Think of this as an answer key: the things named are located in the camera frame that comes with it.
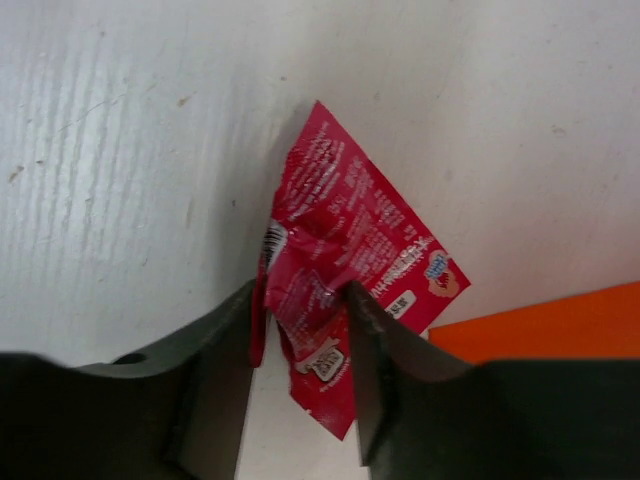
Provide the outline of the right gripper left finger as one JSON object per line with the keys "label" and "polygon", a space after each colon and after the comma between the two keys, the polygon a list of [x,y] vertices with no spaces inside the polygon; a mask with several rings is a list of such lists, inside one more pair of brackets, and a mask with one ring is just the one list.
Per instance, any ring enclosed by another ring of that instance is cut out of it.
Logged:
{"label": "right gripper left finger", "polygon": [[111,363],[1,356],[5,479],[231,479],[253,369],[246,284]]}

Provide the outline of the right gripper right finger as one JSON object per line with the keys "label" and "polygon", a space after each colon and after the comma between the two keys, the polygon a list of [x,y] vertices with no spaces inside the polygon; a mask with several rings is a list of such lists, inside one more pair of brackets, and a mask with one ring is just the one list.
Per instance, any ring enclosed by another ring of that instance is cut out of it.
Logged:
{"label": "right gripper right finger", "polygon": [[635,479],[639,363],[472,365],[345,292],[358,443],[373,479]]}

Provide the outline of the red candy packet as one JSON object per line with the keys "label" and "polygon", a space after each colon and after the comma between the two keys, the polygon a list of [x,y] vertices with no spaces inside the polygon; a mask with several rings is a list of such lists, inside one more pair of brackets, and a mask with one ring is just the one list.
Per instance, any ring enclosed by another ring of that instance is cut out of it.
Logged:
{"label": "red candy packet", "polygon": [[315,103],[273,198],[249,355],[261,364],[275,323],[291,397],[337,438],[355,418],[343,296],[351,282],[418,334],[470,284],[346,129]]}

